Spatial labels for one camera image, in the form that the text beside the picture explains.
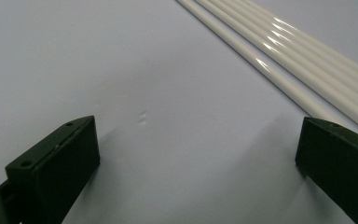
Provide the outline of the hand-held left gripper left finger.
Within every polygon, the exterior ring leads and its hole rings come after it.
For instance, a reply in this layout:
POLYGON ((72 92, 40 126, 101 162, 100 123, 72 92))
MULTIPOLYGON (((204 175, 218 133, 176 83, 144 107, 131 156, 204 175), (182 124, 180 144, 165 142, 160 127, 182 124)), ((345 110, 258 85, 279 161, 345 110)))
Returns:
POLYGON ((100 164, 95 118, 64 123, 6 166, 22 224, 62 224, 100 164))

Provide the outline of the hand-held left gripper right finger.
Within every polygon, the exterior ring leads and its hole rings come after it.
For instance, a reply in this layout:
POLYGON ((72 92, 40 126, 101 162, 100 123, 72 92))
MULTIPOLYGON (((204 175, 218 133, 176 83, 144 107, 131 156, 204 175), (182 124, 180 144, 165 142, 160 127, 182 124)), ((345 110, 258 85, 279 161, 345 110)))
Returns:
POLYGON ((358 133, 305 117, 296 166, 358 224, 358 133))

